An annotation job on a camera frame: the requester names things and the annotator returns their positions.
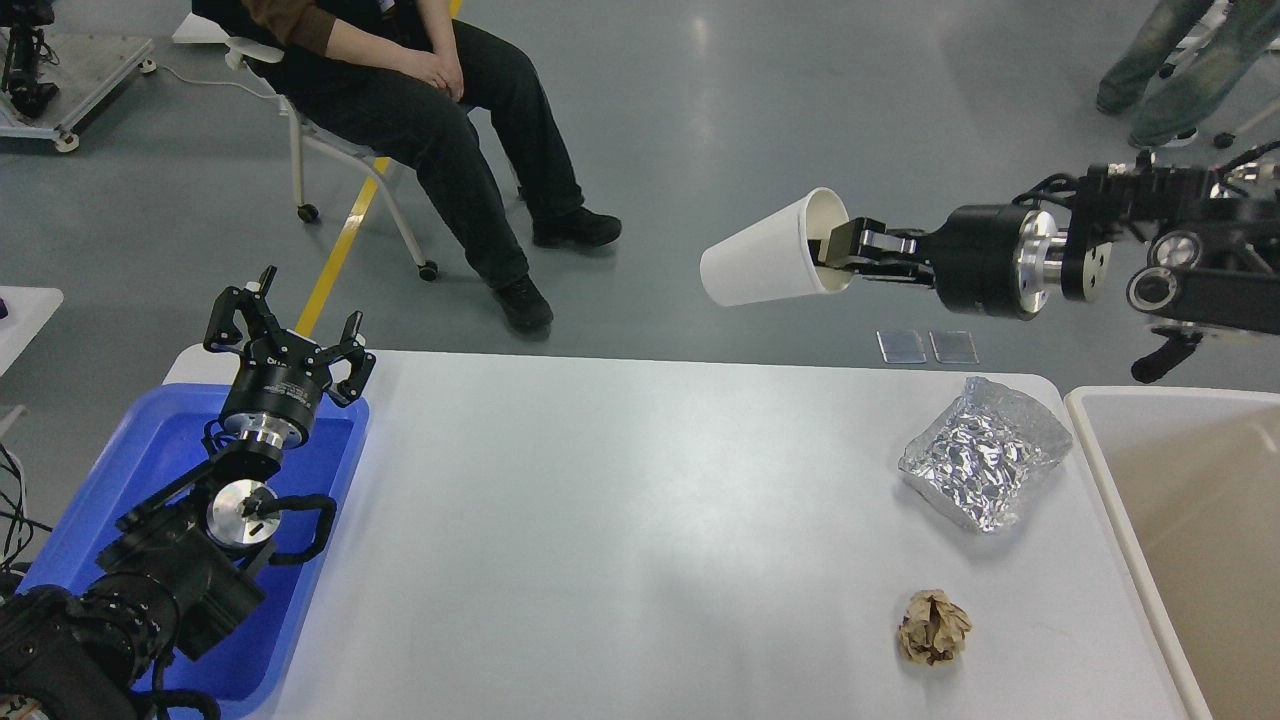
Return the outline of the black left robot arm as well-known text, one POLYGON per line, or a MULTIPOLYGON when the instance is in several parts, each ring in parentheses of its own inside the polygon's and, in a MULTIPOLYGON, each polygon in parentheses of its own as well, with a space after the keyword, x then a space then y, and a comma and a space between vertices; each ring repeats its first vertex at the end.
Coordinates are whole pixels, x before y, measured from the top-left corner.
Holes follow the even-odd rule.
POLYGON ((268 266, 212 305, 204 347, 239 366, 206 425, 207 457, 116 519, 119 536, 83 593, 36 585, 3 603, 4 717, 168 719, 188 708, 219 719, 211 694, 166 687, 166 670, 251 618, 268 597, 261 570, 326 548, 338 500, 279 495, 270 479, 308 441, 324 398, 360 400, 376 359, 361 311, 328 347, 280 327, 266 300, 275 274, 268 266))

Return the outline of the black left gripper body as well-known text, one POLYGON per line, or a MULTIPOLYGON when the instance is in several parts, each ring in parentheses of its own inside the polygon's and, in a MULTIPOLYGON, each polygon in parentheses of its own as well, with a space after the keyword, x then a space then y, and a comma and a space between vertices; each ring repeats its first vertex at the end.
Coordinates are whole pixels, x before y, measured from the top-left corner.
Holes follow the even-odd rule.
POLYGON ((274 437, 279 447, 305 445, 332 383, 321 347, 303 337, 251 340, 219 415, 221 428, 242 439, 274 437))

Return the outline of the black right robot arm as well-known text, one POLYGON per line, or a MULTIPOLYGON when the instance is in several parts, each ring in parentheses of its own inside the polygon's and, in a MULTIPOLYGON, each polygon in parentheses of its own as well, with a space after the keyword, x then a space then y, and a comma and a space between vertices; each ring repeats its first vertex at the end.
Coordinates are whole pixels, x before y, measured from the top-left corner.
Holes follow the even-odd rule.
POLYGON ((925 287, 951 311, 1028 322, 1052 292, 1100 296, 1112 246, 1135 240, 1146 263, 1128 304, 1164 343, 1135 360, 1140 383, 1162 379, 1211 337, 1277 333, 1277 142, 1213 167, 1167 167, 1142 150, 1130 164, 1053 173, 1006 204, 955 209, 936 231, 859 217, 801 232, 806 255, 837 281, 925 287))

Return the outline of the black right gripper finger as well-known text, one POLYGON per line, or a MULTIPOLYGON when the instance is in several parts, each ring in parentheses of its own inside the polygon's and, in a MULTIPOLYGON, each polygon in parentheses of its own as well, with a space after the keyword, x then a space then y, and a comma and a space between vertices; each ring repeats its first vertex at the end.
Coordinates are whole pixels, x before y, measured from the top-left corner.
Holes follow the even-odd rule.
POLYGON ((906 231, 891 231, 884 223, 859 217, 808 240, 814 263, 869 263, 886 258, 910 258, 919 240, 906 231))
POLYGON ((815 261, 815 269, 820 275, 835 279, 842 286, 861 278, 868 282, 910 284, 928 290, 936 287, 936 274, 932 266, 896 255, 878 259, 846 256, 833 261, 815 261))

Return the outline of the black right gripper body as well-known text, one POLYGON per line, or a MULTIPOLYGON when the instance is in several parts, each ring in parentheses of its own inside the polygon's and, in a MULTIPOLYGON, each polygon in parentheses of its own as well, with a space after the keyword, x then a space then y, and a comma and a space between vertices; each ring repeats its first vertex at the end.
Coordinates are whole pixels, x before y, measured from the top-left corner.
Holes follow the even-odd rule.
POLYGON ((1046 266, 1065 238, 1048 211, 969 205, 952 211, 937 231, 915 237, 915 245, 947 310, 1028 322, 1048 300, 1046 266))

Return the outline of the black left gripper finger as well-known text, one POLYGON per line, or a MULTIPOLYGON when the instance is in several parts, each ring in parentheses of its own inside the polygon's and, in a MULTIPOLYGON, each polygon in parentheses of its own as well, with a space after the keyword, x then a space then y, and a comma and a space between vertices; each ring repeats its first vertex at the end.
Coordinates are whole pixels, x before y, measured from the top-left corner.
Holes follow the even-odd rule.
POLYGON ((276 266, 266 266, 256 282, 244 287, 228 286, 218 295, 204 333, 206 351, 247 354, 257 340, 283 337, 283 329, 266 302, 275 274, 276 266))
POLYGON ((340 338, 317 351, 317 386, 338 407, 347 407, 362 397, 364 389, 376 365, 361 336, 362 311, 352 311, 340 338), (334 365, 346 365, 347 375, 335 380, 334 365))

